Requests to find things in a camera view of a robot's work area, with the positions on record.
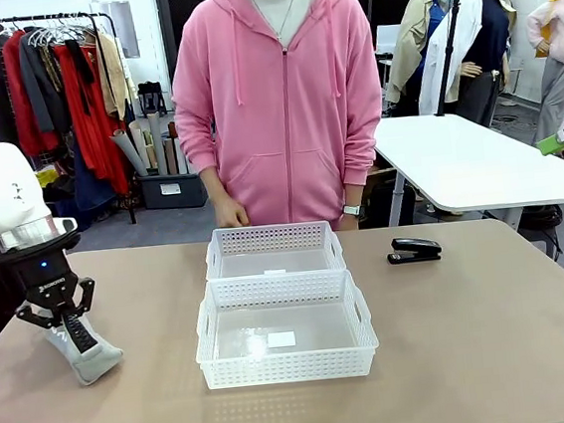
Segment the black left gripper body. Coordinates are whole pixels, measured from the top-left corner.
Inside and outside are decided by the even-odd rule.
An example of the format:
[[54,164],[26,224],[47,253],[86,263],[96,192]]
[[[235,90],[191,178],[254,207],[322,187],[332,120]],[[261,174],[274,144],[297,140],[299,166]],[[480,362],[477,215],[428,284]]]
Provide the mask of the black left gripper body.
[[80,242],[81,232],[70,231],[35,246],[0,255],[0,270],[22,289],[24,301],[52,312],[66,309],[65,281],[79,278],[66,251]]

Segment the person's right hand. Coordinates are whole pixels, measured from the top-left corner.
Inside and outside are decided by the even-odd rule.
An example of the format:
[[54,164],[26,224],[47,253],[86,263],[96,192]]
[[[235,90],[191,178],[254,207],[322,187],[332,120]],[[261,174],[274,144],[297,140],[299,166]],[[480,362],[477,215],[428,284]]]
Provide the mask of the person's right hand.
[[212,199],[219,228],[250,227],[251,223],[243,205],[224,193]]

